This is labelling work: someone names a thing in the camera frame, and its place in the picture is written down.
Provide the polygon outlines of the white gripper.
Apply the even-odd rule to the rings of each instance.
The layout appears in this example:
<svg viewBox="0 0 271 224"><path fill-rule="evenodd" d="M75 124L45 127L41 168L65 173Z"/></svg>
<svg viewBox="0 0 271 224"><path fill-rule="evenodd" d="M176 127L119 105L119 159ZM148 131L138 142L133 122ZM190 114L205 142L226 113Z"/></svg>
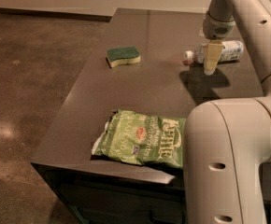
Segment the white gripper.
<svg viewBox="0 0 271 224"><path fill-rule="evenodd" d="M234 27L235 19L233 16L228 18L227 21L221 21L213 18L209 12L206 13L203 20L203 33L205 38L210 41L204 47L205 75L211 76L215 72L223 50L222 40L234 30Z"/></svg>

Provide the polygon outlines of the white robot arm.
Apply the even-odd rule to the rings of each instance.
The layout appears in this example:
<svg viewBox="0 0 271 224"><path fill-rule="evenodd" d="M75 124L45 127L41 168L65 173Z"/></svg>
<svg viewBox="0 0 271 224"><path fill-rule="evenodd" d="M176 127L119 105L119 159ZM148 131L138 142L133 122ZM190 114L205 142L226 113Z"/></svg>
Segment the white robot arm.
<svg viewBox="0 0 271 224"><path fill-rule="evenodd" d="M214 0L235 18L263 96L203 103L189 115L183 148L189 224L266 224L259 168L271 161L271 2Z"/></svg>

